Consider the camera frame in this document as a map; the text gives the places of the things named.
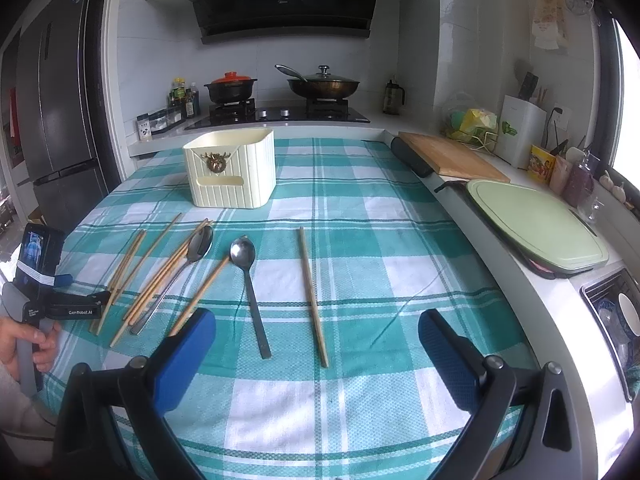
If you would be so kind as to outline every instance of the refrigerator handle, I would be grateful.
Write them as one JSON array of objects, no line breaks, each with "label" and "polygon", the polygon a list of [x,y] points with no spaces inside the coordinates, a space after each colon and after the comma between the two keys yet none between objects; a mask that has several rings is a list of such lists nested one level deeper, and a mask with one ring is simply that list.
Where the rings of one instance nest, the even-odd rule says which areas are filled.
[{"label": "refrigerator handle", "polygon": [[49,57],[49,39],[51,37],[51,23],[47,23],[47,33],[44,37],[44,56],[43,60],[46,60]]}]

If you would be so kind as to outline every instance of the pan handle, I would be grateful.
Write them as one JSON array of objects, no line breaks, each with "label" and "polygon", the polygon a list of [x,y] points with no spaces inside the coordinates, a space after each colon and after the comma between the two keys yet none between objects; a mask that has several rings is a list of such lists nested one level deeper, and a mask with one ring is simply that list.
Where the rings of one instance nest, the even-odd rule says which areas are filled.
[{"label": "pan handle", "polygon": [[300,81],[304,81],[305,83],[308,83],[306,78],[300,72],[296,72],[295,70],[293,70],[292,68],[289,68],[288,66],[276,65],[275,67],[278,70],[280,70],[284,75],[290,75],[291,77],[295,77],[296,79],[300,79]]}]

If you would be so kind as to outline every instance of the refrigerator door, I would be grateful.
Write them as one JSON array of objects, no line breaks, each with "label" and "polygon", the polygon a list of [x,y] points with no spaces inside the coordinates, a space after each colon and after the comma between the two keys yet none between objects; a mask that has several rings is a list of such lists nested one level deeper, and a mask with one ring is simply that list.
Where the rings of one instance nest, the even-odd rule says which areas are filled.
[{"label": "refrigerator door", "polygon": [[41,38],[42,19],[37,17],[20,37],[16,67],[15,104],[22,152],[31,179],[53,171],[40,113],[38,69]]},{"label": "refrigerator door", "polygon": [[96,157],[82,58],[87,3],[52,0],[41,14],[40,108],[53,171]]},{"label": "refrigerator door", "polygon": [[100,168],[33,186],[45,222],[69,234],[107,195]]}]

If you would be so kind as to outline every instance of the white strap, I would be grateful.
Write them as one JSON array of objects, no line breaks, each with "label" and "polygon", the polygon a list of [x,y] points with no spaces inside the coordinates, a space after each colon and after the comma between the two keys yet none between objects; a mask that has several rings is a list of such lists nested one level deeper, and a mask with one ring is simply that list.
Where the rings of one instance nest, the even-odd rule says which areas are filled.
[{"label": "white strap", "polygon": [[18,260],[17,266],[18,269],[24,272],[27,276],[31,276],[34,280],[42,283],[43,285],[53,286],[54,282],[56,281],[55,276],[47,276],[46,274],[41,274],[37,270],[31,269],[30,266],[28,266],[24,262],[21,262],[20,260]]}]

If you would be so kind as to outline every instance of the gas stove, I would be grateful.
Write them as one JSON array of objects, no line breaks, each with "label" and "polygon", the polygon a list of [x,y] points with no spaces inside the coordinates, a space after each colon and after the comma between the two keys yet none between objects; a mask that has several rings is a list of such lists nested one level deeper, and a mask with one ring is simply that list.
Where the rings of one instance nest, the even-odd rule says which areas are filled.
[{"label": "gas stove", "polygon": [[256,107],[249,99],[230,105],[211,106],[209,117],[199,120],[185,130],[197,130],[228,124],[273,123],[282,121],[337,121],[343,123],[370,123],[346,100],[312,100],[305,104],[281,107]]}]

